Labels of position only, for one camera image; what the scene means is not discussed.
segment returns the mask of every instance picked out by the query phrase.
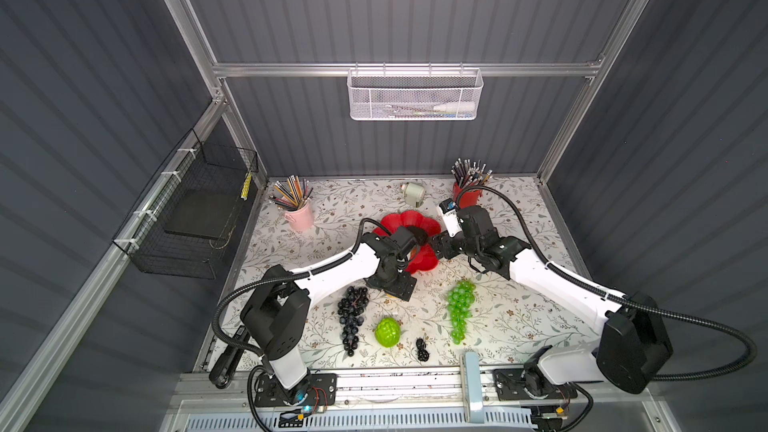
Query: red flower-shaped bowl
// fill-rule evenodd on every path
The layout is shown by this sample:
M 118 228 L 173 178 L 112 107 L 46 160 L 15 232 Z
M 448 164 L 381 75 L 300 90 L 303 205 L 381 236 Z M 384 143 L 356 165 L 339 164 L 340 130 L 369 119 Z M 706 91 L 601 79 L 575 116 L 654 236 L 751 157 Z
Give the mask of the red flower-shaped bowl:
M 442 231 L 440 223 L 434 218 L 422 216 L 415 210 L 407 210 L 402 214 L 389 214 L 381 220 L 381 223 L 382 226 L 387 227 L 392 233 L 394 233 L 398 227 L 420 228 L 426 233 L 427 237 L 437 235 Z M 381 236 L 386 235 L 386 233 L 379 227 L 376 227 L 373 233 Z M 432 250 L 432 246 L 427 243 L 421 246 L 418 254 L 416 254 L 413 260 L 411 260 L 411 263 L 408 264 L 408 267 L 406 267 L 406 272 L 414 274 L 417 271 L 431 271 L 437 267 L 437 264 L 437 255 L 435 255 L 435 251 Z

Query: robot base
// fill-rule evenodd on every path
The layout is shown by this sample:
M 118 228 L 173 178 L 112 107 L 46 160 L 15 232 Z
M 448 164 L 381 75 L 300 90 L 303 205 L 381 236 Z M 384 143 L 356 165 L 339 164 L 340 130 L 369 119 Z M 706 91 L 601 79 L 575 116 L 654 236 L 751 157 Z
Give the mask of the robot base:
M 254 401 L 256 407 L 293 407 L 297 405 L 315 406 L 315 391 L 320 390 L 319 406 L 329 406 L 336 402 L 336 374 L 309 374 L 306 378 L 310 381 L 307 389 L 306 398 L 301 404 L 286 404 L 284 399 L 285 392 L 277 381 L 277 378 L 270 378 L 262 374 L 256 381 L 256 394 Z
M 522 376 L 523 369 L 495 369 L 493 371 L 493 380 L 496 387 L 496 394 L 499 400 L 530 400 L 530 399 L 562 399 L 563 396 L 557 388 L 552 388 L 545 396 L 534 397 L 525 388 L 525 379 Z M 575 399 L 578 397 L 576 389 L 570 385 L 560 385 L 560 389 L 566 398 Z

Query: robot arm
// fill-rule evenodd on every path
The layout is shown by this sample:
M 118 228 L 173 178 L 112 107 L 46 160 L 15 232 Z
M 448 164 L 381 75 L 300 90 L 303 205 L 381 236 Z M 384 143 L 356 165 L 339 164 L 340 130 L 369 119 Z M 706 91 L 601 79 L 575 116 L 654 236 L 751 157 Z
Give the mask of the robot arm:
M 240 312 L 240 320 L 264 349 L 262 360 L 280 382 L 286 401 L 301 402 L 308 387 L 308 370 L 298 344 L 310 308 L 360 279 L 371 288 L 408 301 L 416 278 L 403 271 L 404 259 L 416 245 L 416 237 L 407 228 L 400 227 L 386 237 L 363 235 L 354 252 L 352 247 L 310 266 L 287 271 L 282 265 L 275 265 L 266 271 L 264 279 L 286 280 L 275 282 L 271 288 L 256 288 Z M 334 263 L 337 264 L 323 273 L 295 281 L 287 279 Z
M 565 274 L 605 293 L 596 295 L 555 274 L 530 244 L 516 237 L 500 237 L 483 207 L 456 210 L 453 201 L 446 200 L 438 213 L 447 228 L 432 240 L 439 258 L 465 254 L 477 272 L 496 272 L 535 290 L 572 312 L 600 336 L 597 341 L 557 349 L 549 346 L 536 352 L 526 362 L 523 377 L 532 397 L 546 397 L 554 390 L 553 385 L 592 380 L 609 380 L 638 394 L 671 356 L 672 345 L 658 316 L 605 300 L 608 294 L 623 297 L 623 292 L 558 266 Z M 473 259 L 485 270 L 473 266 Z M 656 307 L 645 294 L 631 299 Z

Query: pencil holder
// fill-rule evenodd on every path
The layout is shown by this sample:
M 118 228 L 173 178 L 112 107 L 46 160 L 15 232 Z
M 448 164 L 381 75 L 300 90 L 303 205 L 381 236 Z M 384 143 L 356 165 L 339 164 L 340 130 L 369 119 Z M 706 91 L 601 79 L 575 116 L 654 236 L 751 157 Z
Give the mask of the pencil holder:
M 312 205 L 307 200 L 306 204 L 294 212 L 286 212 L 288 225 L 295 232 L 304 232 L 315 225 L 315 216 L 312 214 Z
M 453 184 L 453 201 L 456 202 L 456 197 L 458 197 L 458 194 L 462 191 L 462 188 L 458 186 L 458 184 Z M 476 206 L 478 204 L 478 199 L 482 197 L 482 190 L 473 190 L 470 192 L 467 192 L 462 196 L 462 201 L 458 204 L 459 208 L 469 207 L 469 206 Z

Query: floral tablecloth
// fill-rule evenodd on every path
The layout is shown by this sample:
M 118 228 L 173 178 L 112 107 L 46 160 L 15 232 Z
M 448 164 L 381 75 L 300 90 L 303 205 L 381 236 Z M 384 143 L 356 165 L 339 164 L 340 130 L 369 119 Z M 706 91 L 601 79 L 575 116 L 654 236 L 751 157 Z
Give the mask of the floral tablecloth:
M 449 178 L 421 179 L 414 182 L 426 188 L 425 203 L 418 211 L 436 217 L 437 204 L 452 193 Z M 354 243 L 362 217 L 380 219 L 410 207 L 402 200 L 401 180 L 357 180 L 314 182 L 312 208 L 315 226 L 297 234 L 283 218 L 281 210 L 265 203 L 250 241 L 236 286 L 257 280 L 268 267 L 282 264 L 286 269 L 306 266 L 336 254 Z M 544 253 L 553 261 L 573 268 L 552 218 L 531 177 L 493 179 L 490 186 L 504 192 L 520 207 L 523 216 Z M 524 235 L 514 213 L 500 198 L 486 194 L 479 204 L 490 212 L 500 235 Z M 353 357 L 342 348 L 342 326 L 336 316 L 336 303 L 343 291 L 324 299 L 311 311 L 299 348 L 310 368 L 381 368 L 419 365 L 454 365 L 464 350 L 474 350 L 483 364 L 524 361 L 545 345 L 555 347 L 594 340 L 597 336 L 570 312 L 540 294 L 497 274 L 478 274 L 466 258 L 441 261 L 430 272 L 418 272 L 416 290 L 409 302 L 390 298 L 380 291 L 370 291 L 370 303 L 360 327 L 360 346 Z M 471 279 L 477 285 L 473 316 L 467 320 L 466 339 L 454 345 L 450 339 L 451 322 L 447 316 L 446 292 L 457 281 Z M 248 294 L 236 299 L 226 311 L 223 328 L 232 334 L 240 325 L 240 310 Z M 397 320 L 402 329 L 397 346 L 383 348 L 373 330 L 387 316 Z M 415 342 L 425 338 L 429 361 L 416 360 Z M 208 368 L 225 349 L 216 341 Z M 245 352 L 240 370 L 251 369 L 255 356 Z

